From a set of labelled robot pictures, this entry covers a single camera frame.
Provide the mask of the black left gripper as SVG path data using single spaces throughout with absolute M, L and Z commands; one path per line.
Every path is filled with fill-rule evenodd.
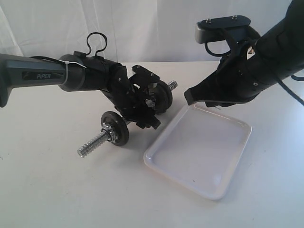
M 126 66 L 120 63 L 103 63 L 99 70 L 99 89 L 122 117 L 142 129 L 157 129 L 161 124 L 154 116 L 154 111 L 159 111 L 158 87 L 141 90 L 130 82 L 127 73 Z

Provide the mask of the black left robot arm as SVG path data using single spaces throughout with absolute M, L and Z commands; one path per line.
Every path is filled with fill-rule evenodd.
M 66 92 L 100 90 L 125 120 L 140 128 L 157 129 L 161 122 L 146 100 L 150 98 L 148 86 L 157 85 L 159 77 L 149 76 L 144 73 L 144 81 L 139 82 L 144 88 L 138 89 L 128 78 L 126 66 L 100 56 L 75 52 L 54 59 L 1 54 L 0 106 L 4 108 L 11 91 L 21 87 L 57 85 Z

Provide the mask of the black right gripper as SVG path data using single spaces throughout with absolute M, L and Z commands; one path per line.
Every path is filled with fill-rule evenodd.
M 280 44 L 277 41 L 246 38 L 237 47 L 235 56 L 230 56 L 211 75 L 184 92 L 188 105 L 197 102 L 204 102 L 206 107 L 244 104 L 278 83 Z

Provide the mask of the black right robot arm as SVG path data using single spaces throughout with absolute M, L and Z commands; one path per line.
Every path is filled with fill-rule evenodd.
M 264 35 L 250 26 L 248 17 L 233 15 L 197 22 L 195 39 L 206 51 L 209 43 L 219 41 L 225 41 L 229 50 L 217 54 L 220 62 L 211 75 L 184 92 L 188 105 L 245 104 L 275 84 L 303 103 L 284 84 L 288 77 L 302 81 L 296 73 L 304 67 L 303 1 L 292 1 L 285 17 Z

